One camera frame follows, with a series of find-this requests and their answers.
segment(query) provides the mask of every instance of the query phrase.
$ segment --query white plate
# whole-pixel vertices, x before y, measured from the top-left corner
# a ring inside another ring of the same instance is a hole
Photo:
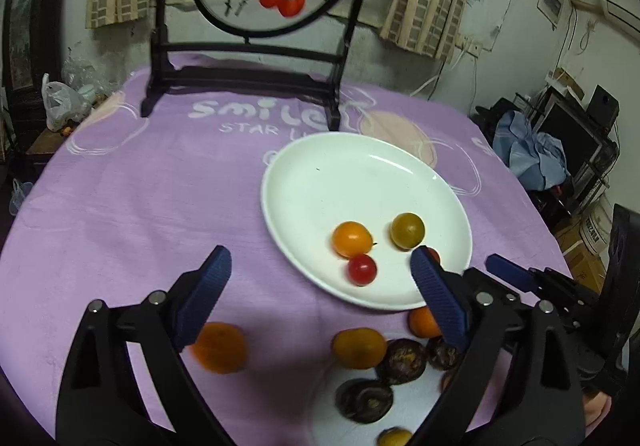
[[[387,339],[411,338],[401,334],[387,335]],[[426,344],[427,340],[416,340]],[[391,410],[372,424],[358,424],[340,415],[335,407],[335,392],[343,382],[351,379],[376,379],[376,371],[347,370],[333,363],[322,376],[308,409],[308,426],[316,446],[375,445],[380,433],[389,428],[405,428],[415,433],[440,397],[439,372],[427,365],[420,378],[393,386],[394,403]]]
[[[389,311],[424,305],[411,277],[411,253],[388,236],[401,213],[424,221],[423,244],[438,251],[444,269],[462,272],[471,260],[469,221],[447,183],[378,139],[351,133],[298,139],[271,161],[261,197],[269,232],[289,261],[320,288],[356,305]],[[369,253],[378,276],[365,287],[349,282],[347,261],[331,248],[332,232],[348,220],[362,223],[378,243]]]

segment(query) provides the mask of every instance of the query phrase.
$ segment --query purple tablecloth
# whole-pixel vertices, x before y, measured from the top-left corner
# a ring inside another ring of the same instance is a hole
[[[178,63],[203,56],[182,56]],[[195,93],[166,96],[149,119],[138,107],[148,71],[82,124],[56,153],[15,220],[0,259],[0,364],[49,432],[68,347],[87,303],[135,304],[196,269],[216,244],[234,270],[210,316],[243,328],[239,373],[216,376],[183,360],[240,446],[308,441],[305,408],[337,331],[404,328],[404,315],[332,298],[289,265],[266,230],[262,174],[291,140],[326,130],[322,109],[296,100]],[[471,265],[497,252],[524,267],[566,272],[558,245],[525,191],[459,112],[373,86],[342,90],[345,131],[394,142],[452,186],[474,237]],[[529,302],[535,298],[525,296]],[[152,419],[168,426],[132,347]],[[489,417],[505,362],[485,408]]]

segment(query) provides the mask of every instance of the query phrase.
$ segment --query white wall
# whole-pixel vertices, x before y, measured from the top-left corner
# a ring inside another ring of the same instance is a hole
[[[569,15],[565,10],[559,29],[554,31],[550,22],[536,8],[537,2],[513,0],[493,51],[483,51],[478,60],[475,104],[491,106],[501,96],[513,98],[515,92],[534,93],[543,86],[547,71],[556,63]],[[70,48],[75,58],[101,62],[107,78],[117,82],[126,79],[128,72],[148,64],[148,22],[86,30],[85,7],[86,0],[64,0],[64,57]],[[473,14],[474,8],[470,5],[465,11],[465,21],[473,18]],[[229,38],[208,24],[198,12],[168,8],[167,17],[172,41]],[[281,42],[300,42],[305,48],[332,50],[338,42],[340,25],[338,20],[324,18],[303,31],[290,34]],[[273,61],[265,57],[260,60]],[[285,65],[298,70],[319,69],[318,64],[301,61],[287,61]],[[385,44],[374,31],[358,28],[346,78],[410,92],[433,76],[438,68],[439,63]],[[452,73],[443,75],[433,98],[466,113],[473,91],[473,59],[465,55]]]
[[[475,106],[490,107],[500,97],[513,99],[515,92],[531,95],[544,86],[546,73],[558,59],[570,7],[564,7],[554,29],[537,5],[538,0],[512,0],[493,50],[482,51],[478,58]],[[468,1],[465,16],[473,14],[474,4]],[[452,74],[443,75],[433,99],[467,112],[473,95],[474,60],[465,55]]]
[[[63,58],[86,58],[103,63],[108,77],[124,81],[129,72],[148,64],[148,21],[84,28],[86,0],[64,0],[62,25]],[[218,31],[197,11],[166,9],[171,41],[229,41],[238,38]],[[335,51],[342,28],[340,21],[323,18],[303,31],[279,39],[278,43],[299,43],[302,48]],[[260,61],[282,64],[280,58],[260,57]],[[322,71],[324,66],[302,61],[286,61],[285,66],[297,70]],[[372,82],[395,90],[415,90],[431,77],[438,65],[428,58],[381,42],[375,32],[358,28],[346,69],[346,78]]]
[[[637,156],[637,148],[640,147],[640,44],[600,18],[587,49],[580,54],[580,39],[586,32],[587,21],[597,18],[587,12],[578,12],[574,43],[562,64],[582,87],[586,97],[590,98],[599,84],[620,102],[618,132],[622,151],[609,175],[607,196],[614,203],[640,212],[640,161]]]

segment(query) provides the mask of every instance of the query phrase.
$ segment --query screw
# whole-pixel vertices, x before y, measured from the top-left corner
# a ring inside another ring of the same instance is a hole
[[[166,292],[164,291],[153,291],[150,295],[149,295],[149,303],[151,305],[159,305],[161,304],[164,300],[166,300]]]
[[[476,294],[476,301],[483,307],[488,307],[494,302],[494,297],[491,296],[488,292],[479,292],[478,294]]]
[[[545,314],[551,314],[554,311],[553,304],[548,300],[540,301],[540,303],[538,303],[538,307],[540,307],[540,310]]]
[[[87,305],[86,309],[89,312],[96,313],[102,308],[102,305],[104,305],[102,300],[93,300],[89,305]]]

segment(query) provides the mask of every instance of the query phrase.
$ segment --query blue cloth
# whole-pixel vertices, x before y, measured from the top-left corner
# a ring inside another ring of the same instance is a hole
[[[527,191],[544,191],[570,176],[562,142],[548,133],[533,133],[521,112],[505,113],[495,130],[494,151]]]

